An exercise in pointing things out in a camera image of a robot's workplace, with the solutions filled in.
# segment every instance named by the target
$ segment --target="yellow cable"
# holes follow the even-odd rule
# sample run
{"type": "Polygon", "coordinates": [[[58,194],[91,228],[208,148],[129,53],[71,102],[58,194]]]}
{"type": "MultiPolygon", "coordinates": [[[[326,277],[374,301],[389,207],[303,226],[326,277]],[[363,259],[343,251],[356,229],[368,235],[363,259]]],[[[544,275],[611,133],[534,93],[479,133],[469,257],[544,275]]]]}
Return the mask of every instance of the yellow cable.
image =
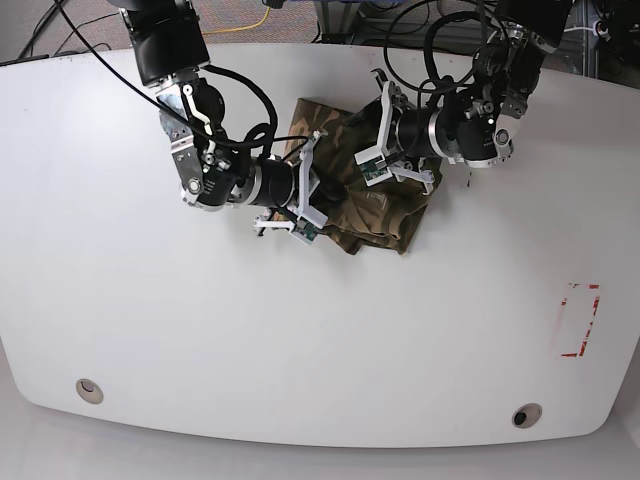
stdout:
{"type": "Polygon", "coordinates": [[[237,28],[225,28],[223,30],[213,30],[212,32],[204,32],[203,35],[217,35],[218,33],[232,33],[232,32],[241,32],[242,30],[251,30],[252,28],[259,27],[264,22],[266,22],[267,18],[269,18],[270,12],[271,12],[271,7],[267,7],[267,12],[264,14],[264,17],[262,17],[262,20],[260,20],[255,25],[247,25],[246,27],[237,27],[237,28]]]}

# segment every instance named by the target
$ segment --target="circular hole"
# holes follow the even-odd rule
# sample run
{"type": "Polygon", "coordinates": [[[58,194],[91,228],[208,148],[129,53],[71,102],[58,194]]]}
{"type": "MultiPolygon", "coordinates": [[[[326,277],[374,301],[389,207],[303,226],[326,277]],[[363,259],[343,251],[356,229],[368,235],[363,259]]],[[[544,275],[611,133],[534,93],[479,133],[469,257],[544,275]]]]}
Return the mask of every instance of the circular hole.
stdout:
{"type": "Polygon", "coordinates": [[[513,414],[512,422],[516,428],[531,428],[542,417],[542,407],[537,403],[530,403],[519,408],[513,414]]]}
{"type": "Polygon", "coordinates": [[[80,382],[80,386],[82,386],[83,390],[87,393],[93,393],[96,388],[93,386],[93,384],[89,383],[89,382],[80,382]]]}
{"type": "Polygon", "coordinates": [[[104,400],[102,389],[95,382],[83,378],[76,382],[76,392],[85,402],[98,405],[104,400]]]}

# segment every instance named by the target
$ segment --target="camouflage fabric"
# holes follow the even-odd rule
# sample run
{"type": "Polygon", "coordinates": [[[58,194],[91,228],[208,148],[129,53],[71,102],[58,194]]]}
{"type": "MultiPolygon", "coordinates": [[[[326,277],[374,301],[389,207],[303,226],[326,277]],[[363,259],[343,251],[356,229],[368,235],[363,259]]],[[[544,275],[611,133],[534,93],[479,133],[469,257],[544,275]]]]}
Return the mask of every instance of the camouflage fabric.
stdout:
{"type": "MultiPolygon", "coordinates": [[[[377,128],[361,123],[345,125],[351,114],[308,100],[298,100],[289,135],[325,130],[314,150],[314,171],[322,191],[311,204],[329,217],[322,233],[345,252],[355,255],[363,246],[387,248],[404,254],[409,248],[431,195],[422,184],[393,179],[367,187],[355,154],[376,143],[377,128]]],[[[287,153],[300,145],[287,144],[287,153]]],[[[438,165],[431,166],[440,179],[438,165]]]]}

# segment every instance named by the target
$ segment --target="camouflage cloth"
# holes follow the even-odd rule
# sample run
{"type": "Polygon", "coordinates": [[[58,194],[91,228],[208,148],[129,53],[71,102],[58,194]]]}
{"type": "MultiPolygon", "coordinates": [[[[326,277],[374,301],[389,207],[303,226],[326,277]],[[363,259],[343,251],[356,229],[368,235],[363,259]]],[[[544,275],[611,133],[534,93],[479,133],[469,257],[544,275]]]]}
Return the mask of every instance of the camouflage cloth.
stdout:
{"type": "MultiPolygon", "coordinates": [[[[322,233],[351,255],[365,245],[404,254],[431,195],[424,195],[424,186],[410,179],[399,183],[392,178],[367,187],[354,157],[376,143],[378,130],[364,123],[346,126],[350,115],[300,99],[289,130],[289,135],[307,136],[314,130],[328,133],[316,145],[313,162],[325,193],[314,194],[311,204],[329,217],[322,233]]],[[[287,153],[300,143],[290,141],[287,153]]],[[[429,168],[439,182],[438,167],[439,163],[429,168]]]]}

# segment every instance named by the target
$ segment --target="white tabletop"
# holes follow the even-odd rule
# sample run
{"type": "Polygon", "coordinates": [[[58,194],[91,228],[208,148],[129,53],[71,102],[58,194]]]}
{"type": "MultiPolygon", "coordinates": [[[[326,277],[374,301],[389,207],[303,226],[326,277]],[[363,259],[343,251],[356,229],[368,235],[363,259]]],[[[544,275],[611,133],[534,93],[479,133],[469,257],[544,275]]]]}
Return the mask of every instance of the white tabletop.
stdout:
{"type": "MultiPolygon", "coordinates": [[[[262,86],[281,134],[300,97],[357,110],[379,95],[379,49],[211,56],[262,86]]],[[[131,52],[107,58],[137,79],[131,52]]],[[[392,61],[424,77],[419,53],[392,61]]],[[[438,62],[454,76],[469,66],[438,62]]],[[[244,87],[210,82],[232,137],[266,120],[244,87]]],[[[445,166],[408,255],[352,258],[325,238],[256,238],[253,208],[184,207],[157,111],[89,56],[0,69],[0,86],[0,335],[28,400],[358,447],[540,440],[607,418],[640,335],[637,92],[545,71],[508,164],[472,177],[445,166]],[[584,355],[563,357],[592,321],[584,355]],[[102,404],[80,399],[80,378],[102,404]],[[517,429],[528,403],[543,416],[517,429]]]]}

